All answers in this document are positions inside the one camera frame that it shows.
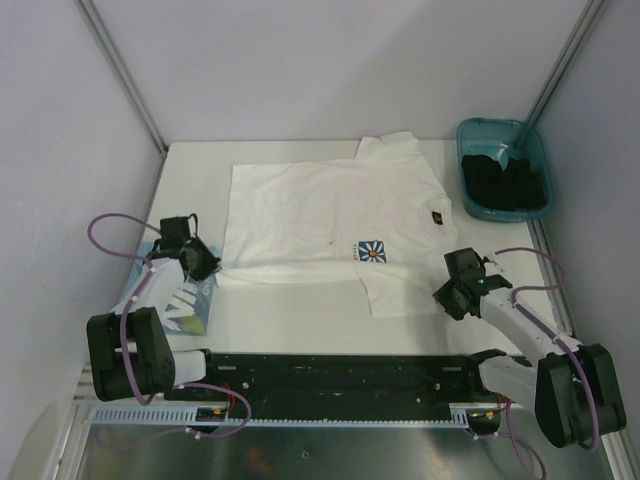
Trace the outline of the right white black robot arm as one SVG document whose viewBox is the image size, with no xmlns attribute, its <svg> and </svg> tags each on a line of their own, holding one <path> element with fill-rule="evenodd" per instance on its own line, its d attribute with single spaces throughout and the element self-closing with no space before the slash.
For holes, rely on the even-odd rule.
<svg viewBox="0 0 640 480">
<path fill-rule="evenodd" d="M 613 358 L 600 344 L 585 345 L 540 319 L 520 299 L 520 289 L 488 274 L 488 259 L 465 248 L 445 254 L 448 280 L 434 299 L 461 321 L 472 316 L 499 330 L 524 356 L 486 353 L 463 373 L 461 388 L 473 401 L 499 393 L 530 411 L 558 448 L 593 449 L 602 436 L 623 430 L 627 415 Z"/>
</svg>

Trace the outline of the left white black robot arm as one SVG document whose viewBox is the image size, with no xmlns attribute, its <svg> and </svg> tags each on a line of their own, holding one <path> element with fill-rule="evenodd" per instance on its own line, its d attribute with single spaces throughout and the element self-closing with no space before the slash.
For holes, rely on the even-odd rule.
<svg viewBox="0 0 640 480">
<path fill-rule="evenodd" d="M 214 397 L 221 376 L 206 366 L 202 350 L 173 352 L 161 316 L 188 281 L 209 280 L 220 259 L 197 235 L 198 217 L 162 219 L 151 251 L 133 258 L 142 270 L 124 299 L 86 325 L 94 391 L 103 402 L 136 399 L 149 404 L 158 394 L 186 385 L 197 398 Z"/>
</svg>

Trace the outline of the white t shirt flower print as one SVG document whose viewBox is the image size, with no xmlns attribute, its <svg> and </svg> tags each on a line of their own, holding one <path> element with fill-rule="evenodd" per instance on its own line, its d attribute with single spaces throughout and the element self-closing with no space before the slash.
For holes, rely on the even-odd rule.
<svg viewBox="0 0 640 480">
<path fill-rule="evenodd" d="M 457 243 L 452 203 L 410 132 L 365 137 L 353 158 L 232 171 L 217 284 L 356 281 L 370 313 L 430 315 Z"/>
</svg>

